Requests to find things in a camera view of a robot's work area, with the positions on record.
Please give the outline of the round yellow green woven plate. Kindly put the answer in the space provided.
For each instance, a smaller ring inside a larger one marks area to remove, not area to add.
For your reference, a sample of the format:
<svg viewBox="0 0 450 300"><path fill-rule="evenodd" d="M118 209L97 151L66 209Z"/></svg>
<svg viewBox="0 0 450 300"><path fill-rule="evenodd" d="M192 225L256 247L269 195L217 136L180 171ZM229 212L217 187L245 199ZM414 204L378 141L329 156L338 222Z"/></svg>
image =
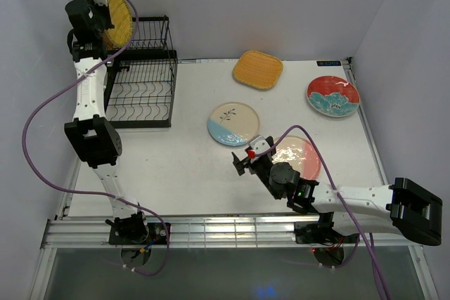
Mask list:
<svg viewBox="0 0 450 300"><path fill-rule="evenodd" d="M132 14L126 0L108 0L112 29L103 35L108 50L119 49L131 39L134 29Z"/></svg>

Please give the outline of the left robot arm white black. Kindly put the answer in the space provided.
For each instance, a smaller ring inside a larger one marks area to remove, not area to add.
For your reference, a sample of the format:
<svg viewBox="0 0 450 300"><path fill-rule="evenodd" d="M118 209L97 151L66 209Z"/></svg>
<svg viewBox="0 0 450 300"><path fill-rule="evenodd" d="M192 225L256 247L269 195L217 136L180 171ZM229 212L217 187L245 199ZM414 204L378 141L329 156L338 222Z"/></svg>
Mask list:
<svg viewBox="0 0 450 300"><path fill-rule="evenodd" d="M72 25L67 43L79 83L75 113L72 121L65 124L64 132L79 159L93 169L110 200L113 219L106 223L113 233L142 243L148 238L149 227L142 211L124 203L125 192L117 177L122 141L105 115L107 67L103 61L108 50L103 33L113 25L109 10L93 0L73 0L65 11Z"/></svg>

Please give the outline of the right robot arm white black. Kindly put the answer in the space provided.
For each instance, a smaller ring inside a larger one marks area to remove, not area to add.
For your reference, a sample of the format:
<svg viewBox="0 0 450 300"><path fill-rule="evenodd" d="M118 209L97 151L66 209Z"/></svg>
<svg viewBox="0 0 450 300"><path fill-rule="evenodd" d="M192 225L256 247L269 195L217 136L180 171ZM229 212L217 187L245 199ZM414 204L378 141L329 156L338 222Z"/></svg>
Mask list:
<svg viewBox="0 0 450 300"><path fill-rule="evenodd" d="M402 235L426 246L442 243L442 199L408 178L378 187L333 188L302 178L289 163L274 163L268 155L234 156L233 165L239 175L256 175L274 199L285 199L294 212L319 215L318 223L304 231L316 242L363 232Z"/></svg>

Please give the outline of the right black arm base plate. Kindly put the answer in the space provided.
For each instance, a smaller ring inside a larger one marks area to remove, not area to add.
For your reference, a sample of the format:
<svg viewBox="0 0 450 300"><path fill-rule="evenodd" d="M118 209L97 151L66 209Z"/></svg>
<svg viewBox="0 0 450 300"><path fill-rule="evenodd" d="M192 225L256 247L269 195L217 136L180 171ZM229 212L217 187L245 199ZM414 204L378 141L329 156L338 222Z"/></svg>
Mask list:
<svg viewBox="0 0 450 300"><path fill-rule="evenodd" d="M317 223L294 223L295 241L297 244L320 244L333 246L337 244L354 244L359 235L344 236L331 228L320 228Z"/></svg>

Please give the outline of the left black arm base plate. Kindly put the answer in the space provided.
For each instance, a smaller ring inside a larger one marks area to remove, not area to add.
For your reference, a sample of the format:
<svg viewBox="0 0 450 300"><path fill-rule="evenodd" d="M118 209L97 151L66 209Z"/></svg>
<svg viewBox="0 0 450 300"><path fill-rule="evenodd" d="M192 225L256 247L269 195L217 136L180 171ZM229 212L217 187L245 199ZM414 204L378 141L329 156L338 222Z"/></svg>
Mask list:
<svg viewBox="0 0 450 300"><path fill-rule="evenodd" d="M142 245L153 243L166 245L170 234L171 223L164 227L161 223L147 222L145 226L112 227L108 244L111 245Z"/></svg>

